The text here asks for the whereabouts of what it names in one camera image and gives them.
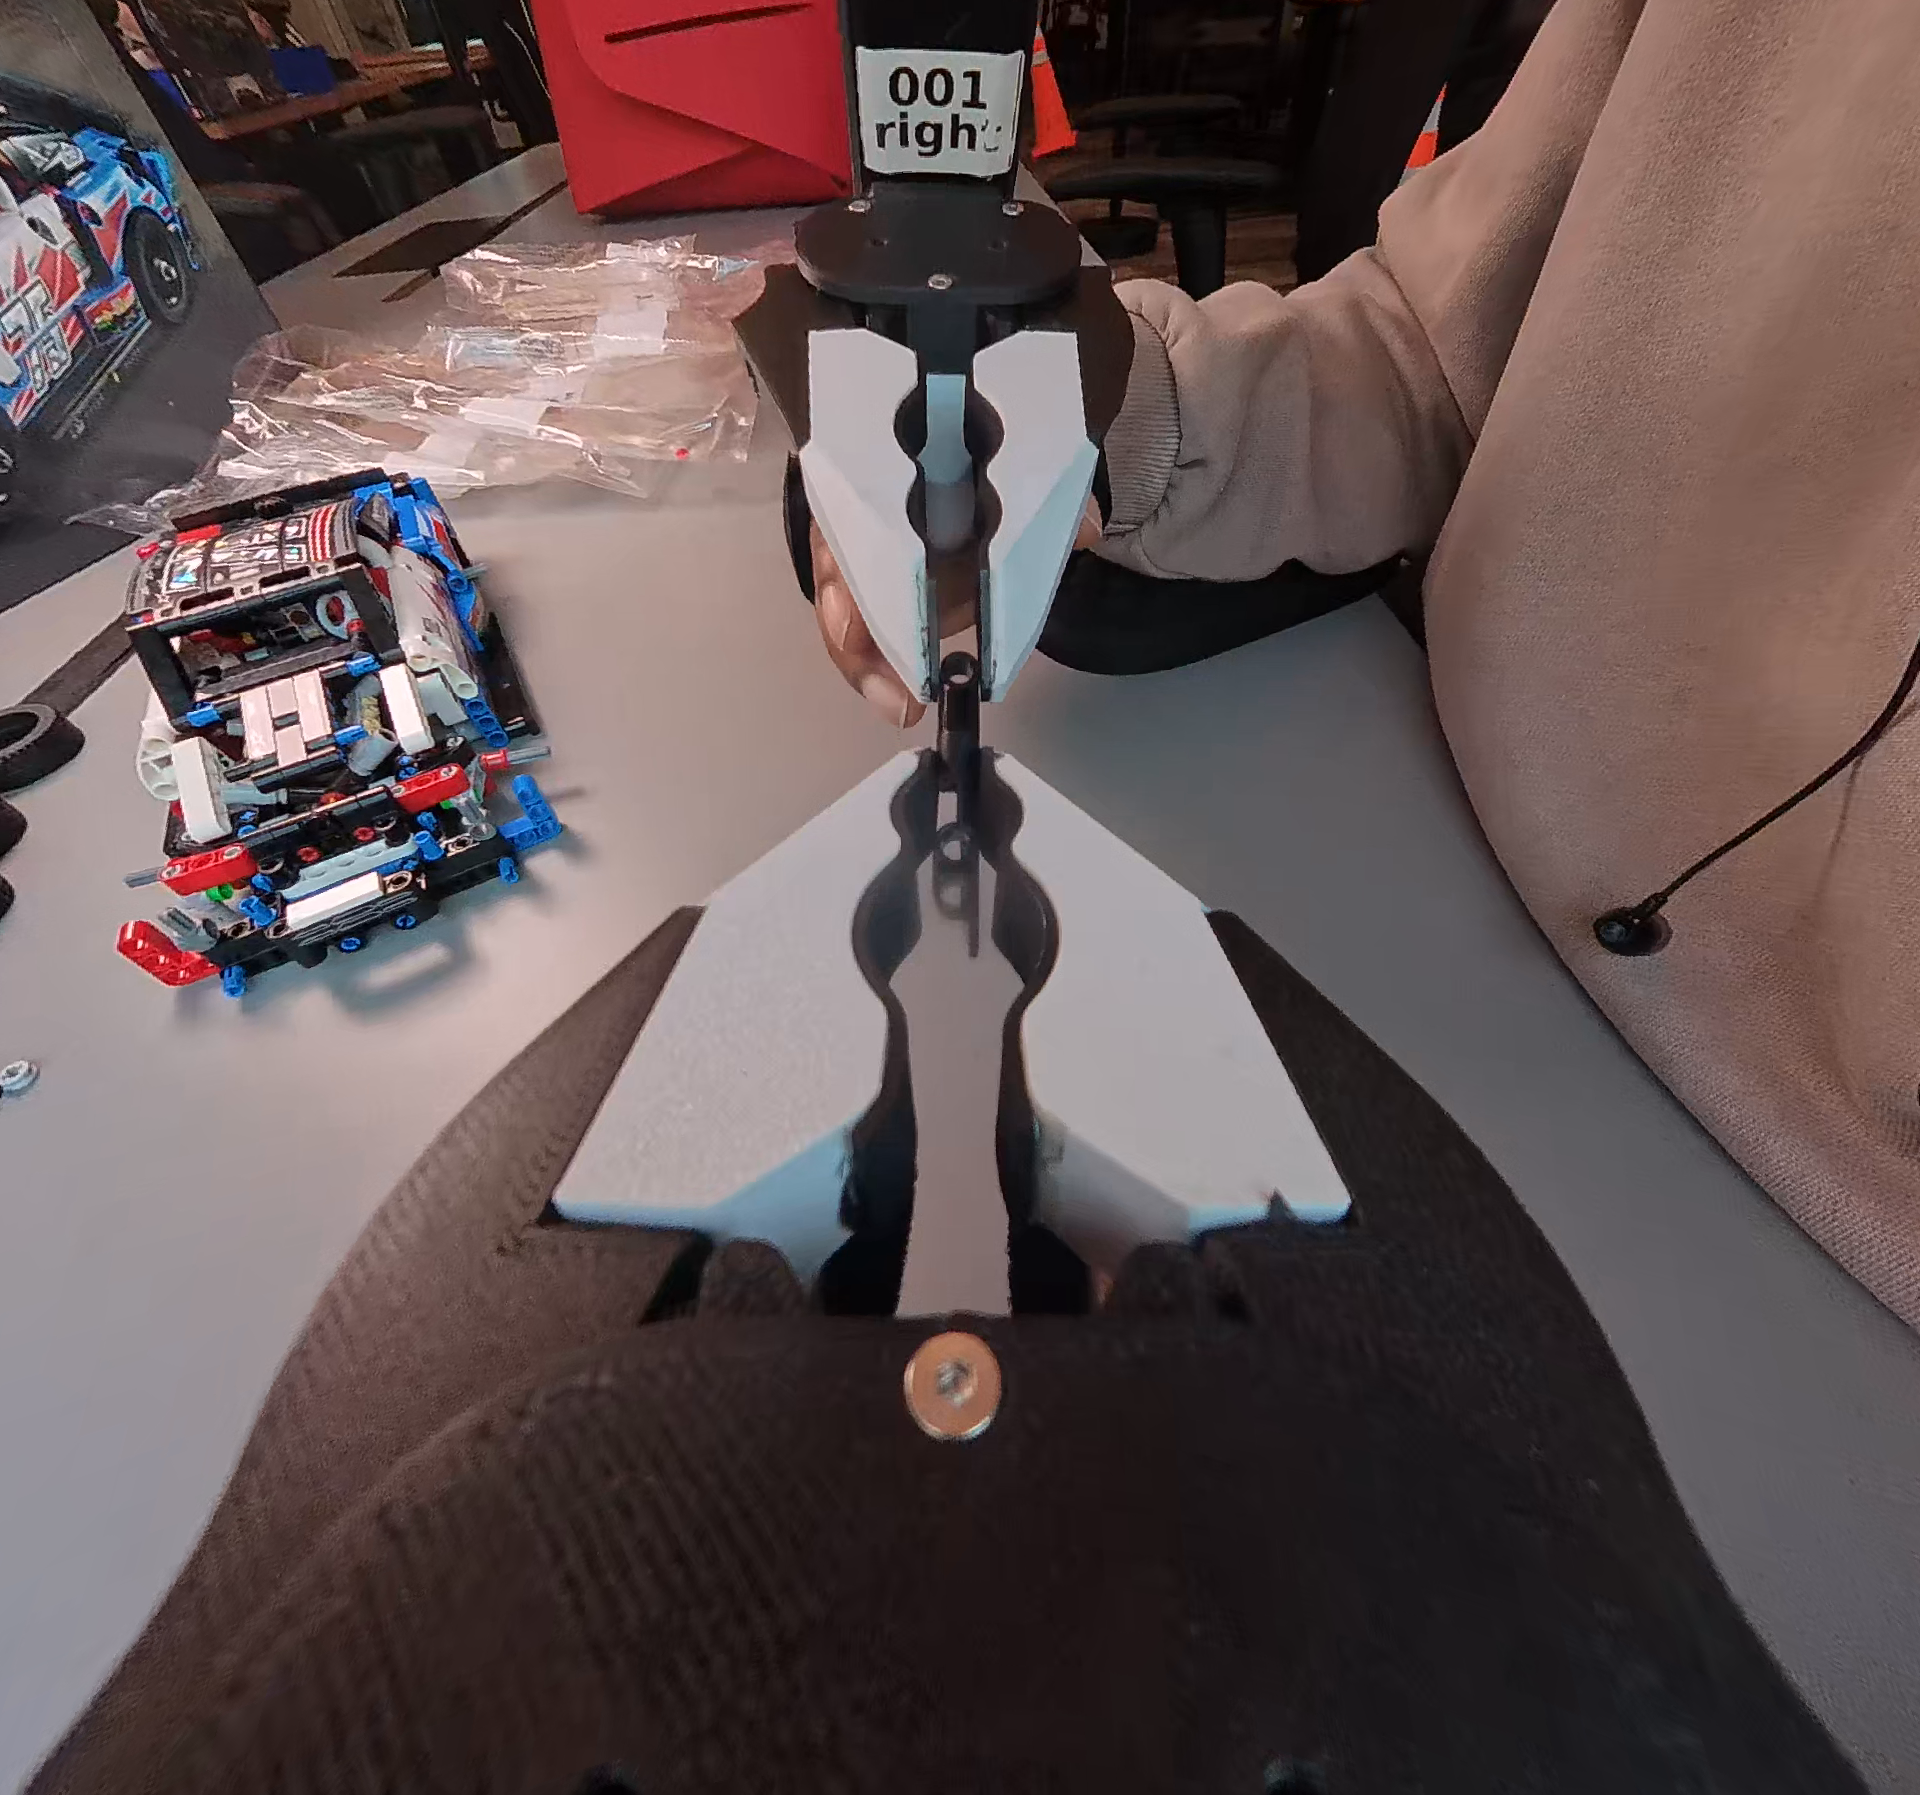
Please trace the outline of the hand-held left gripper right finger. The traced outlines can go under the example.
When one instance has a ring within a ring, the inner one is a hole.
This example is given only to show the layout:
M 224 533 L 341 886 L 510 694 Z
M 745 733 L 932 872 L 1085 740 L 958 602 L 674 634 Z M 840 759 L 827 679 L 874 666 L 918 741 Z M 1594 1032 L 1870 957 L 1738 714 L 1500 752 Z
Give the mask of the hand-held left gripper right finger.
M 1016 1314 L 1075 1312 L 1138 1249 L 1332 1228 L 1348 1184 L 1208 911 L 1011 756 L 981 756 L 1001 1026 L 994 1163 Z

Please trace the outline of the wooden table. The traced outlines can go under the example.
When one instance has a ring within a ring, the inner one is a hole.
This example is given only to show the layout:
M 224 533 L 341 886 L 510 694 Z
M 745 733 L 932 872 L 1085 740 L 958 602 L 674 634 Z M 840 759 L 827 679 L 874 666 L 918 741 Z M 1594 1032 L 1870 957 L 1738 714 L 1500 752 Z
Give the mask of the wooden table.
M 443 46 L 407 48 L 392 54 L 323 54 L 323 59 L 348 60 L 348 76 L 314 93 L 288 93 L 275 101 L 241 105 L 224 116 L 192 108 L 188 118 L 210 142 L 241 144 L 258 136 L 310 129 L 327 118 L 344 118 L 348 113 L 365 113 L 446 83 L 460 100 L 477 97 L 472 74 L 456 70 Z

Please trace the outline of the person's beige hoodie torso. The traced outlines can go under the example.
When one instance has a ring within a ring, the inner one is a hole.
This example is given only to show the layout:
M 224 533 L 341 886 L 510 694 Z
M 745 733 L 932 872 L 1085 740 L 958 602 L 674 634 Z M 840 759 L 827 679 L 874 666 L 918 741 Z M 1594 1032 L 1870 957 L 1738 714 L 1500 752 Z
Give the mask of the person's beige hoodie torso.
M 1436 712 L 1572 978 L 1915 1326 L 1915 0 L 1560 0 L 1379 219 L 1475 438 Z

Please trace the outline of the toy race car box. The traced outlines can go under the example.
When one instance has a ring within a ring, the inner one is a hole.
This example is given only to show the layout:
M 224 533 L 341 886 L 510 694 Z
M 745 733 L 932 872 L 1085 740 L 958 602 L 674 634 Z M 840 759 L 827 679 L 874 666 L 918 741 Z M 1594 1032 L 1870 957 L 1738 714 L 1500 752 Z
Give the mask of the toy race car box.
M 2 0 L 2 606 L 213 452 L 273 318 L 92 0 Z

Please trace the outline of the pile of clear plastic bags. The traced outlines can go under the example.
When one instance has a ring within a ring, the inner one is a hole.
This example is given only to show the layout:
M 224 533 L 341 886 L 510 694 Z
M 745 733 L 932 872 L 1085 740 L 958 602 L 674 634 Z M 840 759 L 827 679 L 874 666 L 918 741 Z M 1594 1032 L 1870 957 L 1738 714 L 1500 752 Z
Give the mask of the pile of clear plastic bags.
M 757 415 L 733 322 L 774 248 L 692 239 L 473 248 L 419 330 L 290 326 L 239 360 L 178 487 L 82 493 L 72 524 L 151 537 L 180 513 L 381 467 L 467 490 L 643 496 L 674 463 L 743 462 Z

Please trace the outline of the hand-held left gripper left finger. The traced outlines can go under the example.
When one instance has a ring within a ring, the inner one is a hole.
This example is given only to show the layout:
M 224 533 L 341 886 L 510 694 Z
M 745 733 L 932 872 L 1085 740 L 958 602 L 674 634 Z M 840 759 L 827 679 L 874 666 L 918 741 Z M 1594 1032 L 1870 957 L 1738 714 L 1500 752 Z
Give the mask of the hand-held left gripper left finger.
M 920 939 L 900 752 L 717 890 L 550 1194 L 559 1222 L 757 1241 L 891 1298 L 918 1127 L 893 983 Z

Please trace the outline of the red felt bag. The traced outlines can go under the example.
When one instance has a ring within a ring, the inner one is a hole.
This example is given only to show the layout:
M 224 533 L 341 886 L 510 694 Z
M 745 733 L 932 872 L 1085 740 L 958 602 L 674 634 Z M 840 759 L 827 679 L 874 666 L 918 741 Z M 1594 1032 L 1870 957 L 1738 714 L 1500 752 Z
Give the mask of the red felt bag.
M 852 193 L 838 0 L 531 0 L 531 15 L 579 212 Z

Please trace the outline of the brick-built toy race car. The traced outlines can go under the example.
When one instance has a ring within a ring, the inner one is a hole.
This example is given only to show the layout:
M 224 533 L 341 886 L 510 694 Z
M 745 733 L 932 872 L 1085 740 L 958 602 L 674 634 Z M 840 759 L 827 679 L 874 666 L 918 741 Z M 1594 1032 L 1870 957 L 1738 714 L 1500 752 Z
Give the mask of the brick-built toy race car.
M 239 998 L 513 886 L 562 837 L 503 624 L 428 479 L 362 470 L 190 512 L 134 549 L 134 770 L 163 808 L 115 953 Z

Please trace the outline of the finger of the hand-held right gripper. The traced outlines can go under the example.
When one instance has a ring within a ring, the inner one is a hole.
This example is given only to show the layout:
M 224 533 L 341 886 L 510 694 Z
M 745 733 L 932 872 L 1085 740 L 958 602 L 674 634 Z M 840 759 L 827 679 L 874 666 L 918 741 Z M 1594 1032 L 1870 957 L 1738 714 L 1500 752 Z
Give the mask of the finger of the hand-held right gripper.
M 814 594 L 843 594 L 868 656 L 924 704 L 936 694 L 938 597 L 924 533 L 922 471 L 900 438 L 920 390 L 917 356 L 871 328 L 806 338 L 808 429 L 800 443 L 800 558 Z
M 999 702 L 1032 654 L 1092 490 L 1075 337 L 1025 328 L 973 360 L 993 517 L 981 553 L 981 697 Z

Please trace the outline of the black striped toy panel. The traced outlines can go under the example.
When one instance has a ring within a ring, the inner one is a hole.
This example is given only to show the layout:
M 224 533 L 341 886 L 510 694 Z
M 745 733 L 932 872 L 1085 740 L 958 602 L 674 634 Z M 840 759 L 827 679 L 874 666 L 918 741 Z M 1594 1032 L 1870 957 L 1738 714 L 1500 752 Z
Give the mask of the black striped toy panel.
M 955 743 L 932 756 L 927 896 L 971 962 L 981 950 L 978 772 L 976 743 Z

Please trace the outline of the person's right hand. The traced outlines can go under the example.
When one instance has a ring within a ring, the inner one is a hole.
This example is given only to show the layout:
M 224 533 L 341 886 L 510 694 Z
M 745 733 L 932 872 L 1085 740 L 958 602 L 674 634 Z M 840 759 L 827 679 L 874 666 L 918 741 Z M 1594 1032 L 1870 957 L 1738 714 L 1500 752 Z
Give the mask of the person's right hand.
M 914 728 L 924 718 L 924 702 L 886 663 L 852 599 L 823 528 L 814 519 L 808 526 L 808 547 L 814 616 L 829 660 L 883 720 L 893 728 Z

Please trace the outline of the black office chair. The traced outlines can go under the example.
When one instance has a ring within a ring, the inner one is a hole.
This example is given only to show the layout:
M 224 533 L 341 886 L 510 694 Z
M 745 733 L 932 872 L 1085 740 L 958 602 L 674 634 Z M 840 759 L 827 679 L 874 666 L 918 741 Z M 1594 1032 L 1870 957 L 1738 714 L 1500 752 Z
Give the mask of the black office chair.
M 1244 104 L 1217 91 L 1111 97 L 1075 118 L 1082 140 L 1107 134 L 1105 155 L 1070 150 L 1038 166 L 1058 203 L 1105 203 L 1081 232 L 1107 261 L 1147 255 L 1167 230 L 1174 282 L 1190 298 L 1225 285 L 1228 219 L 1233 208 L 1283 203 L 1289 176 L 1260 142 L 1244 144 Z

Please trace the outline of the black hoodie drawstring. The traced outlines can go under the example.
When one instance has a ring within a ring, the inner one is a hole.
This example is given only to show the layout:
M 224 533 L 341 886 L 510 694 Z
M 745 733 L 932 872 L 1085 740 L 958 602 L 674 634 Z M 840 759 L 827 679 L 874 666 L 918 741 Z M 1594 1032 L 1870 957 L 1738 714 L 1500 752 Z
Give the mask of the black hoodie drawstring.
M 1713 870 L 1722 861 L 1733 855 L 1738 848 L 1752 843 L 1760 833 L 1785 821 L 1800 807 L 1815 800 L 1822 792 L 1837 783 L 1838 778 L 1854 770 L 1867 755 L 1871 755 L 1882 737 L 1886 737 L 1892 726 L 1901 718 L 1907 702 L 1914 697 L 1915 683 L 1918 641 L 1914 641 L 1907 651 L 1907 660 L 1904 663 L 1901 674 L 1878 714 L 1846 748 L 1842 748 L 1819 772 L 1812 774 L 1812 779 L 1791 795 L 1779 800 L 1764 814 L 1730 833 L 1729 840 L 1685 865 L 1677 875 L 1673 875 L 1654 891 L 1639 896 L 1633 902 L 1623 902 L 1597 912 L 1590 923 L 1590 933 L 1597 947 L 1614 957 L 1624 959 L 1643 959 L 1660 953 L 1670 941 L 1670 925 L 1667 918 L 1669 903 L 1701 875 Z

